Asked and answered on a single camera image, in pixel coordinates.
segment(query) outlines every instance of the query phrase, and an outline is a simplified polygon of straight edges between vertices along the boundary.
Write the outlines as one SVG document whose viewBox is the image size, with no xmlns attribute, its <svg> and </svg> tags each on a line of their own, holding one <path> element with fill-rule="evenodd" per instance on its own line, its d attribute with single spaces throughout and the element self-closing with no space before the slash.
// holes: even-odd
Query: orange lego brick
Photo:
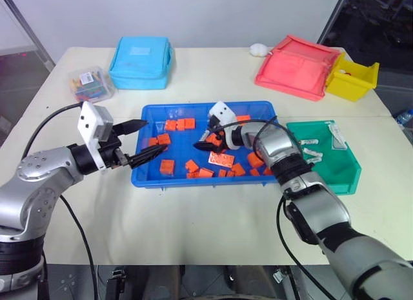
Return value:
<svg viewBox="0 0 413 300">
<path fill-rule="evenodd" d="M 212 177 L 214 175 L 214 171 L 211 171 L 207 168 L 199 169 L 198 177 Z"/>
<path fill-rule="evenodd" d="M 185 120 L 183 118 L 176 121 L 176 129 L 179 131 L 185 130 Z"/>
<path fill-rule="evenodd" d="M 169 134 L 159 134 L 157 137 L 157 142 L 159 144 L 170 144 Z"/>
<path fill-rule="evenodd" d="M 185 168 L 188 170 L 189 173 L 194 173 L 194 172 L 198 171 L 198 169 L 199 169 L 198 165 L 192 159 L 188 160 L 185 163 Z"/>
<path fill-rule="evenodd" d="M 252 176 L 260 176 L 260 174 L 259 174 L 259 172 L 258 172 L 257 169 L 251 169 L 251 170 L 250 170 L 250 174 L 251 174 Z"/>
<path fill-rule="evenodd" d="M 211 152 L 209 154 L 208 162 L 212 163 L 213 165 L 232 168 L 232 165 L 234 164 L 234 159 L 235 159 L 235 156 L 233 155 L 217 154 L 217 153 Z"/>
<path fill-rule="evenodd" d="M 222 143 L 222 140 L 218 140 L 218 139 L 217 139 L 217 136 L 216 136 L 215 134 L 210 134 L 210 135 L 205 139 L 205 141 L 206 141 L 206 142 L 210 142 L 210 143 L 212 143 L 212 144 L 214 144 L 214 145 L 216 145 L 216 146 L 219 146 L 219 145 L 221 145 L 221 143 Z"/>
<path fill-rule="evenodd" d="M 149 142 L 148 142 L 148 146 L 153 146 L 157 144 L 157 138 L 156 137 L 150 137 L 149 138 Z"/>
<path fill-rule="evenodd" d="M 161 174 L 163 175 L 173 175 L 174 168 L 175 168 L 174 160 L 162 159 L 161 168 L 159 170 L 161 171 Z"/>
<path fill-rule="evenodd" d="M 235 173 L 235 176 L 245 175 L 245 170 L 240 163 L 236 163 L 234 166 L 232 166 L 231 171 Z"/>
<path fill-rule="evenodd" d="M 165 130 L 175 131 L 175 129 L 176 129 L 176 121 L 173 121 L 171 119 L 167 119 L 165 121 Z"/>
<path fill-rule="evenodd" d="M 254 152 L 249 153 L 247 159 L 252 168 L 259 168 L 264 164 L 264 161 L 260 160 Z"/>
<path fill-rule="evenodd" d="M 251 116 L 249 115 L 238 115 L 237 116 L 237 121 L 248 121 L 251 119 Z"/>
<path fill-rule="evenodd" d="M 218 172 L 218 177 L 225 177 L 227 175 L 227 171 L 224 169 L 220 169 Z"/>
<path fill-rule="evenodd" d="M 198 177 L 198 172 L 189 172 L 186 174 L 187 179 L 196 179 Z"/>
<path fill-rule="evenodd" d="M 264 169 L 263 174 L 264 174 L 264 175 L 273 175 L 273 174 L 272 174 L 272 171 L 269 169 L 269 167 L 266 167 L 266 168 Z"/>
<path fill-rule="evenodd" d="M 194 118 L 185 118 L 185 129 L 195 129 Z"/>
</svg>

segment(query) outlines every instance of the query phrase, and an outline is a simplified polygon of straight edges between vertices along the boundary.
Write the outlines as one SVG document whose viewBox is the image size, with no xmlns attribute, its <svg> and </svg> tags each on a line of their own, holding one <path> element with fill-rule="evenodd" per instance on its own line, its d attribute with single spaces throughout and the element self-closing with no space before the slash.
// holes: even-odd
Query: white wall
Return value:
<svg viewBox="0 0 413 300">
<path fill-rule="evenodd" d="M 35 46 L 21 28 L 6 3 L 0 0 L 0 55 L 34 50 Z"/>
<path fill-rule="evenodd" d="M 317 41 L 337 0 L 14 0 L 54 61 L 70 46 L 165 35 L 174 46 Z"/>
</svg>

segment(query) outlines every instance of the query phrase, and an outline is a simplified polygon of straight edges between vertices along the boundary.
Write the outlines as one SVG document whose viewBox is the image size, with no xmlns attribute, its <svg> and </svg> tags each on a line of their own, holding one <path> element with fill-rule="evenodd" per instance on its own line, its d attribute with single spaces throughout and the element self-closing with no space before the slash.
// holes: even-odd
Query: pink pouch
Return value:
<svg viewBox="0 0 413 300">
<path fill-rule="evenodd" d="M 328 73 L 340 52 L 287 35 L 267 55 L 255 84 L 318 101 L 324 97 Z"/>
</svg>

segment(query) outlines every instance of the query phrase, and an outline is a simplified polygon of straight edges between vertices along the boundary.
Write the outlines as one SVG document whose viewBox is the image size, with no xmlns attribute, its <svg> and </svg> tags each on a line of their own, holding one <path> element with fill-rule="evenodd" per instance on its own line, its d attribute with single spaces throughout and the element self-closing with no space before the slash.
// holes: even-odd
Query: small white object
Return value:
<svg viewBox="0 0 413 300">
<path fill-rule="evenodd" d="M 237 116 L 235 113 L 222 101 L 218 101 L 214 106 L 209 110 L 208 113 L 208 118 L 211 118 L 212 116 L 215 116 L 216 118 L 219 119 L 219 124 L 221 126 L 224 126 L 226 124 L 234 123 L 237 121 Z M 232 142 L 232 129 L 234 127 L 226 127 L 224 128 L 225 131 L 225 141 L 227 142 L 227 145 L 229 149 L 231 150 L 237 150 L 239 146 L 236 146 Z"/>
<path fill-rule="evenodd" d="M 114 120 L 106 108 L 94 106 L 88 101 L 83 103 L 77 129 L 98 170 L 106 168 L 99 153 L 99 141 L 107 141 L 113 122 Z"/>
<path fill-rule="evenodd" d="M 300 140 L 299 144 L 300 145 L 316 145 L 318 144 L 318 140 L 317 139 Z"/>
<path fill-rule="evenodd" d="M 330 132 L 333 135 L 333 150 L 346 150 L 347 144 L 338 125 L 336 123 L 328 123 L 328 129 L 330 129 Z"/>
<path fill-rule="evenodd" d="M 303 152 L 314 157 L 323 157 L 323 153 L 316 152 L 315 150 L 309 150 L 308 148 L 303 148 Z"/>
<path fill-rule="evenodd" d="M 268 54 L 268 47 L 261 43 L 256 43 L 250 46 L 250 54 L 254 57 L 265 57 Z"/>
<path fill-rule="evenodd" d="M 323 158 L 321 157 L 314 157 L 314 158 L 308 158 L 306 160 L 307 163 L 320 163 L 322 162 Z"/>
</svg>

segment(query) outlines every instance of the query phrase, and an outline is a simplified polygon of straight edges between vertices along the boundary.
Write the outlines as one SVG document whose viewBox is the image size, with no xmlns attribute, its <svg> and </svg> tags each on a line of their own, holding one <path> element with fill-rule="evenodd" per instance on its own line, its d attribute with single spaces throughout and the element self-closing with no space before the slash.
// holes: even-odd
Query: yellow plastic bin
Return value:
<svg viewBox="0 0 413 300">
<path fill-rule="evenodd" d="M 334 63 L 327 77 L 325 91 L 354 102 L 377 86 L 379 63 L 359 65 L 345 60 L 345 54 L 341 53 Z"/>
</svg>

